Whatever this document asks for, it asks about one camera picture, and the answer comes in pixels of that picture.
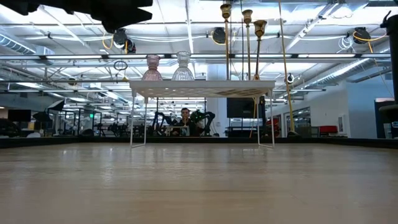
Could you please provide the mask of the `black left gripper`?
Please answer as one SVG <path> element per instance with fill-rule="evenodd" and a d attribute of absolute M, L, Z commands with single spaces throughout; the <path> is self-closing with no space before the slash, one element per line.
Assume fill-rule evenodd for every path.
<path fill-rule="evenodd" d="M 152 0 L 92 0 L 90 2 L 90 15 L 99 19 L 108 33 L 127 26 L 124 18 L 125 10 L 135 7 L 127 17 L 129 24 L 137 24 L 152 19 L 152 13 L 138 7 L 152 6 Z"/>

